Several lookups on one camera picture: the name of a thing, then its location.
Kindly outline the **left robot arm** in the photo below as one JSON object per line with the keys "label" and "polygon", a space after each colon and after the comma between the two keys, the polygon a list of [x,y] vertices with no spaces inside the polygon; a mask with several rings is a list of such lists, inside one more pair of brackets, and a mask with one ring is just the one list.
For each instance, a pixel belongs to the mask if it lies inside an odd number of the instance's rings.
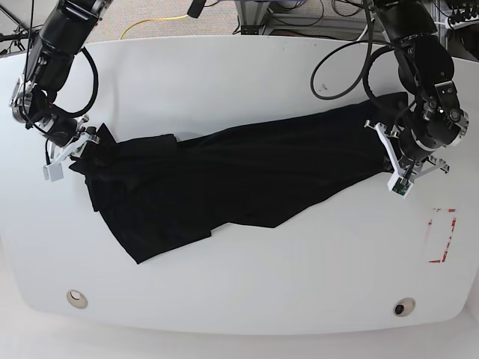
{"label": "left robot arm", "polygon": [[[419,178],[449,172],[436,156],[465,137],[469,121],[454,84],[454,62],[442,46],[436,25],[420,1],[364,1],[366,29],[358,43],[366,56],[356,84],[367,99],[328,111],[321,163],[326,183],[351,184],[375,174],[390,174],[388,187],[405,194]],[[404,93],[377,96],[370,71],[393,53]]]}

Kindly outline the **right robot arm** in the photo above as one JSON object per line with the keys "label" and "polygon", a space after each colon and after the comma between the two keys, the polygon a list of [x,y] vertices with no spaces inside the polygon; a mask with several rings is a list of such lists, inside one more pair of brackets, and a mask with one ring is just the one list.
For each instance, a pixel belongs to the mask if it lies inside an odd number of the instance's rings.
{"label": "right robot arm", "polygon": [[[28,39],[24,70],[10,108],[17,122],[36,129],[52,148],[62,149],[56,158],[46,158],[47,165],[80,159],[100,142],[97,129],[84,126],[99,91],[99,73],[85,42],[110,5],[110,1],[58,1],[39,34]],[[84,108],[67,111],[55,100],[79,53],[92,70],[92,94]]]}

